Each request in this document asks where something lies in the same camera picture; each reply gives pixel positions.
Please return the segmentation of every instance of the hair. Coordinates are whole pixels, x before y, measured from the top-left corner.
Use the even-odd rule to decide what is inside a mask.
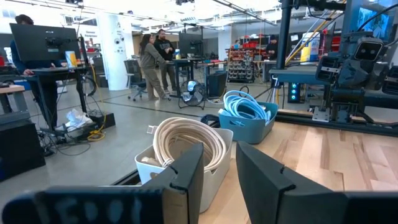
[[[152,36],[152,34],[144,34],[144,36],[142,36],[141,43],[139,43],[139,45],[141,46],[141,49],[139,50],[139,53],[141,54],[141,56],[144,55],[145,47],[149,43],[149,39],[151,36]]]
[[[26,22],[29,25],[33,25],[33,20],[29,16],[24,15],[24,14],[16,16],[15,21],[17,21],[18,24],[21,24],[22,22]]]

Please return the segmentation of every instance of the woman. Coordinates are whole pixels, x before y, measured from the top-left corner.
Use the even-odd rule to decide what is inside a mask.
[[[154,95],[154,88],[161,99],[167,99],[162,87],[160,87],[160,81],[157,78],[155,66],[156,61],[161,64],[165,64],[166,61],[160,56],[158,51],[154,47],[155,37],[151,34],[144,34],[142,37],[140,46],[141,54],[141,67],[145,74],[147,82],[147,91],[149,100],[157,100],[158,97]]]

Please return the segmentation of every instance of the white storage bin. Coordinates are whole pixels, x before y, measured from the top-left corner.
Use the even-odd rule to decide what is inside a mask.
[[[203,176],[203,192],[201,193],[201,202],[200,202],[200,212],[204,212],[209,208],[211,202],[214,199],[214,196],[217,194],[217,191],[224,180],[224,177],[229,170],[229,163],[231,162],[231,146],[232,146],[232,138],[233,132],[228,129],[215,128],[214,129],[224,140],[226,144],[226,148],[228,149],[226,155],[220,163],[220,166],[211,171],[205,171]],[[177,141],[174,143],[172,156],[173,158],[177,158],[178,155],[183,154],[186,150],[190,148],[190,145],[183,141]],[[138,154],[135,158],[137,164],[137,170],[139,173],[139,177],[141,179],[142,184],[151,180],[151,178],[155,177],[157,174],[162,172],[164,168],[153,166],[150,164],[142,163],[141,160],[144,157],[150,157],[155,159],[155,151],[153,146],[148,147],[142,153]]]

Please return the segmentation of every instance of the blue storage bin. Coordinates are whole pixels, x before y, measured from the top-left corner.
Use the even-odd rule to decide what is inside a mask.
[[[271,131],[272,127],[274,126],[276,114],[278,112],[278,105],[275,103],[258,103],[262,106],[265,106],[266,111],[271,112],[271,120],[267,126],[264,119],[237,118],[219,114],[221,128],[233,131],[234,141],[245,141],[249,144],[258,144]],[[252,113],[252,111],[245,109],[247,108],[238,108],[240,111]]]

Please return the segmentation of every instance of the gray jacket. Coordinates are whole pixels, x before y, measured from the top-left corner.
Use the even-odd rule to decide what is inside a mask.
[[[160,53],[158,53],[158,51],[155,49],[154,45],[148,43],[145,46],[144,54],[141,56],[141,67],[143,69],[155,68],[156,61],[158,61],[161,64],[166,63],[166,61],[163,59]]]

